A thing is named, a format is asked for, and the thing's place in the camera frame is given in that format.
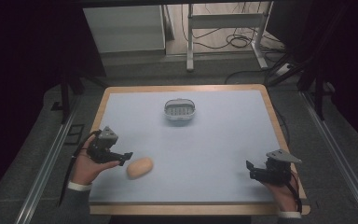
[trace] table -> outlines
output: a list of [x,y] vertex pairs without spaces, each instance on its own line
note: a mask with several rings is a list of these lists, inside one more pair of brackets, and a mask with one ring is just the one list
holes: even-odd
[[[115,94],[120,94],[120,93],[126,93],[126,94],[135,93],[138,95],[141,93],[146,95],[146,97],[148,97],[147,93],[159,93],[159,92],[165,92],[164,94],[175,93],[175,92],[181,92],[181,93],[186,92],[191,94],[194,92],[194,95],[196,95],[197,92],[199,92],[202,93],[203,95],[210,93],[212,96],[213,94],[217,94],[217,93],[237,94],[238,92],[245,92],[245,91],[260,93],[262,102],[265,104],[265,109],[268,114],[268,122],[270,122],[270,125],[272,127],[271,129],[273,130],[273,133],[276,135],[277,145],[284,150],[288,150],[279,122],[274,114],[271,101],[269,99],[266,89],[262,85],[149,86],[149,87],[108,88],[106,89],[103,95],[100,108],[97,112],[96,118],[92,125],[92,130],[98,130],[100,129],[101,125],[105,125],[103,124],[104,123],[103,115],[105,111],[111,108],[111,105],[108,107],[109,98],[112,97],[111,93],[113,93],[113,96]],[[205,118],[202,116],[201,113],[203,105],[200,105],[199,107],[197,107],[197,105],[200,104],[196,103],[196,117],[193,119]],[[113,130],[115,130],[115,127],[119,128],[119,125],[111,126]],[[124,134],[122,141],[126,141],[125,132],[121,131],[121,133]],[[120,133],[117,134],[119,136],[117,142],[120,143]],[[100,183],[98,183],[98,178],[97,178],[96,182],[94,181],[93,189],[97,189],[98,192],[99,192],[99,186],[98,186],[99,184]],[[244,202],[221,202],[221,201],[218,202],[218,200],[216,200],[216,202],[200,202],[200,203],[185,202],[185,201],[179,203],[172,203],[168,201],[156,203],[156,202],[148,202],[147,200],[145,200],[141,203],[139,202],[138,203],[137,202],[96,203],[96,202],[92,202],[92,198],[93,198],[92,193],[93,192],[91,192],[90,195],[90,209],[91,209],[91,213],[95,215],[178,215],[178,216],[223,215],[223,216],[228,216],[228,215],[272,215],[272,214],[276,214],[277,212],[277,207],[273,202],[244,203]],[[307,197],[301,186],[301,182],[300,182],[299,193],[300,193],[300,198],[302,199],[303,202],[305,202],[307,200]],[[310,207],[307,205],[307,203],[303,203],[303,214],[306,215],[309,211],[310,211]]]

